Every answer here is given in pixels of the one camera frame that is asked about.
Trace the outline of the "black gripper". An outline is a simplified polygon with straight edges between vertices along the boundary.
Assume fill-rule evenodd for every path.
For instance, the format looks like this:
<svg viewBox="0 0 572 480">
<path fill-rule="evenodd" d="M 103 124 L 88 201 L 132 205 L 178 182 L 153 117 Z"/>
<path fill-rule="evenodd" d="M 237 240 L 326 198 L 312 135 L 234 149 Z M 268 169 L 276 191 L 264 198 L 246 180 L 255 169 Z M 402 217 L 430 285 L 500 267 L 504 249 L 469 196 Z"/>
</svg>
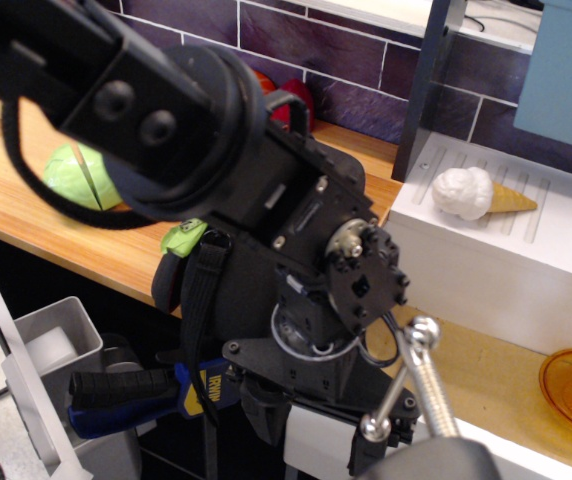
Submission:
<svg viewBox="0 0 572 480">
<path fill-rule="evenodd" d="M 420 416 L 405 386 L 389 414 L 383 442 L 359 435 L 362 418 L 381 404 L 401 361 L 382 319 L 347 343 L 320 353 L 291 319 L 275 309 L 271 333 L 227 342 L 241 405 L 258 438 L 277 446 L 285 426 L 284 461 L 310 476 L 357 476 L 399 447 L 412 444 Z"/>
</svg>

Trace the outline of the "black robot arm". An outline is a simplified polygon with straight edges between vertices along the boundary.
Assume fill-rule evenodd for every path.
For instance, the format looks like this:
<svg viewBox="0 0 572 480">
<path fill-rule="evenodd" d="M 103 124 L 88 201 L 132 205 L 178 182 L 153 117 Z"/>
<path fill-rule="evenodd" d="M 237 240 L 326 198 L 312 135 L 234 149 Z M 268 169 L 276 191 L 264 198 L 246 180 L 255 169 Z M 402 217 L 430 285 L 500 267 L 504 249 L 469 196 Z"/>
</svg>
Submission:
<svg viewBox="0 0 572 480">
<path fill-rule="evenodd" d="M 19 140 L 24 98 L 103 154 L 125 210 L 79 206 L 32 172 Z M 280 439 L 295 401 L 375 411 L 385 374 L 365 332 L 391 318 L 408 280 L 361 165 L 313 139 L 300 98 L 264 95 L 220 48 L 162 53 L 93 1 L 0 1 L 0 101 L 15 169 L 63 214 L 105 229 L 206 223 L 187 266 L 165 282 L 208 419 L 217 413 L 199 361 L 210 338 L 266 442 Z"/>
</svg>

